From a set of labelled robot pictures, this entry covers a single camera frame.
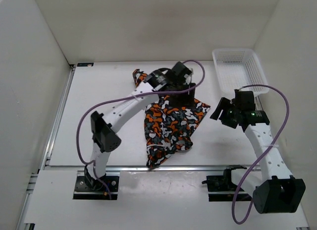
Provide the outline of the orange camouflage shorts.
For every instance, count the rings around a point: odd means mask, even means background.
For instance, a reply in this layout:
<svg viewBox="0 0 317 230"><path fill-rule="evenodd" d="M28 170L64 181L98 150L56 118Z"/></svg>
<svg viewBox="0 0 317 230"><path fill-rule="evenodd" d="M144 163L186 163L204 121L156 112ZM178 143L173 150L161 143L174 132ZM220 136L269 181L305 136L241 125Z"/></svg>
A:
<svg viewBox="0 0 317 230"><path fill-rule="evenodd" d="M147 168L157 168L173 154L191 149L191 136L210 108L196 98L192 106L177 107L169 95L147 105L144 119Z"/></svg>

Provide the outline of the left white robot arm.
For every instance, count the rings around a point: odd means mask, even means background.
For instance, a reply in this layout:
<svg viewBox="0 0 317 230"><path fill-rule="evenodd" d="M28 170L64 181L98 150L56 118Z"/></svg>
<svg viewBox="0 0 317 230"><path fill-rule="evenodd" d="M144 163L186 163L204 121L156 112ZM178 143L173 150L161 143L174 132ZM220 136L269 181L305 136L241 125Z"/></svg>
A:
<svg viewBox="0 0 317 230"><path fill-rule="evenodd" d="M121 144L117 133L129 119L165 95L178 97L192 94L195 90L192 70L180 61L171 69L160 68L150 74L137 70L133 75L137 82L135 90L129 97L117 100L118 104L111 112L106 115L96 110L87 112L90 115L93 150L90 161L84 167L84 181L92 191L108 190L107 162L110 153Z"/></svg>

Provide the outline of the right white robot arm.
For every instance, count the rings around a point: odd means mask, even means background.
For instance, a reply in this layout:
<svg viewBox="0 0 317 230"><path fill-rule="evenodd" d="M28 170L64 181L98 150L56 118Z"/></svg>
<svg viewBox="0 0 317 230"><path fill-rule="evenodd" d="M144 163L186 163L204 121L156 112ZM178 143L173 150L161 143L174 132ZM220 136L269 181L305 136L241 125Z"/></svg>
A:
<svg viewBox="0 0 317 230"><path fill-rule="evenodd" d="M228 190L235 189L233 200L243 190L260 214L295 213L306 190L305 183L286 166L267 114L256 108L254 93L235 90L232 100L222 97L211 119L231 128L240 126L257 158L249 168L231 166L225 170L222 184Z"/></svg>

